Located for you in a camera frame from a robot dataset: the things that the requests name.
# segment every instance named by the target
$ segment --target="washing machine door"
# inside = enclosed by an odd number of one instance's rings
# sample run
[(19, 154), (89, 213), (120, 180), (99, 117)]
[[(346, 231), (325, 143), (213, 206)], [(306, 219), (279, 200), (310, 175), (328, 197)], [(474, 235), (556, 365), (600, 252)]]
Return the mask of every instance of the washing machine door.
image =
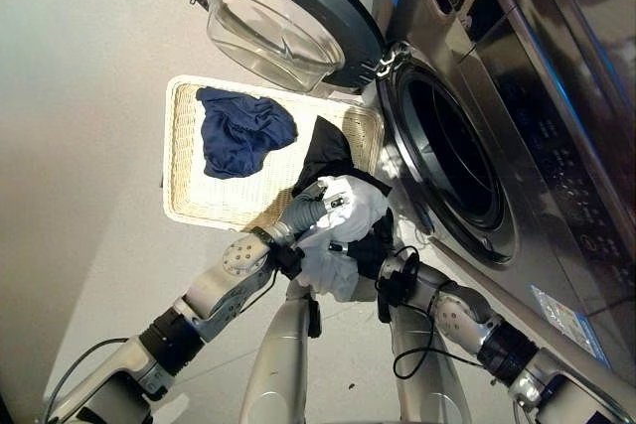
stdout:
[(384, 39), (358, 0), (194, 0), (208, 36), (249, 70), (294, 91), (318, 82), (360, 87), (375, 77)]

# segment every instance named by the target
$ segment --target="washing machine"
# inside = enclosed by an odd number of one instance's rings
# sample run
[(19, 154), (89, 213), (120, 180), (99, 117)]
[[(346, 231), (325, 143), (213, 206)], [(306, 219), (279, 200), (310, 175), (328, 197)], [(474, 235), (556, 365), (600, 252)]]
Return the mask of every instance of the washing machine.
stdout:
[(371, 90), (421, 230), (634, 383), (633, 26), (597, 36), (580, 0), (192, 2), (284, 88)]

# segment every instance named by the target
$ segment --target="gray floor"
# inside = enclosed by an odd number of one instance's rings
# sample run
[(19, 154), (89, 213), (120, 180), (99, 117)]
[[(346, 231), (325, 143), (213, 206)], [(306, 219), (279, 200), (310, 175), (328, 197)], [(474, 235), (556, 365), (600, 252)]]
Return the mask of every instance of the gray floor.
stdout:
[[(139, 333), (237, 237), (173, 222), (161, 207), (168, 80), (262, 83), (220, 55), (205, 23), (188, 0), (0, 0), (0, 392), (17, 422), (33, 422), (79, 353)], [(283, 286), (204, 349), (157, 422), (236, 421)], [(375, 307), (325, 299), (323, 314), (308, 422), (397, 419)], [(510, 422), (503, 389), (457, 367), (474, 421)]]

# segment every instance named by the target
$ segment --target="white basket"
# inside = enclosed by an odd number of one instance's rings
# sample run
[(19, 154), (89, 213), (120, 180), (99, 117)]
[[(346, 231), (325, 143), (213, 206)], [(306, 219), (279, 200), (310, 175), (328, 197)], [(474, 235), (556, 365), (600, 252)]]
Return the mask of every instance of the white basket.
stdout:
[[(197, 90), (203, 86), (274, 99), (293, 116), (296, 141), (269, 152), (262, 170), (247, 178), (206, 176), (201, 137), (205, 109), (196, 99)], [(291, 188), (302, 170), (318, 115), (345, 134), (355, 166), (373, 174), (384, 135), (382, 118), (375, 111), (220, 79), (189, 75), (171, 79), (166, 91), (163, 164), (166, 215), (179, 222), (233, 230), (274, 223), (291, 200)]]

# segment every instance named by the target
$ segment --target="navy blue cloth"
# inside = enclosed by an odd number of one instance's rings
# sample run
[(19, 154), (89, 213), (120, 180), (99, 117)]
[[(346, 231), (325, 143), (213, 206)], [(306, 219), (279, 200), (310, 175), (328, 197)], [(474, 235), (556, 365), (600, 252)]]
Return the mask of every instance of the navy blue cloth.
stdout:
[(296, 138), (293, 117), (270, 98), (215, 88), (200, 88), (206, 108), (201, 126), (207, 176), (244, 178), (262, 169), (265, 155)]

